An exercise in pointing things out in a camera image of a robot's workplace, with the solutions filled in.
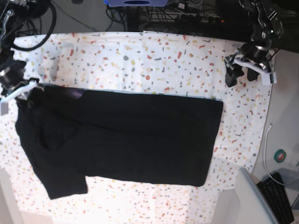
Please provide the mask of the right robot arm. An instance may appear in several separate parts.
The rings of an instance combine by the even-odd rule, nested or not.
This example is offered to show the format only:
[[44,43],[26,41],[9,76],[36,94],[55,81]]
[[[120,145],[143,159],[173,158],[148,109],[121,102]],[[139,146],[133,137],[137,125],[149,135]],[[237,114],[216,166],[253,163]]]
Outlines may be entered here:
[[[14,44],[17,33],[32,19],[51,11],[52,21],[46,36],[35,46],[19,47]],[[34,88],[43,88],[38,78],[24,79],[26,62],[15,60],[14,51],[29,52],[38,49],[49,39],[57,22],[57,11],[50,0],[2,0],[0,2],[0,114],[8,114],[9,101],[28,100]]]

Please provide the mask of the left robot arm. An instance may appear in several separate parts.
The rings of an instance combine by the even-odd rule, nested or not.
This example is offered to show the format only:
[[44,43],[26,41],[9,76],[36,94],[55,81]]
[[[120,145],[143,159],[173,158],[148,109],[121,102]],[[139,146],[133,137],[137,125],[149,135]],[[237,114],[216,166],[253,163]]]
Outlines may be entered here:
[[240,0],[240,7],[253,22],[253,33],[250,42],[243,44],[237,51],[224,58],[227,69],[225,82],[228,87],[235,86],[237,79],[244,75],[247,68],[247,79],[256,80],[259,76],[263,85],[277,82],[277,75],[272,63],[274,55],[270,54],[273,42],[283,35],[283,25],[277,11],[268,0]]

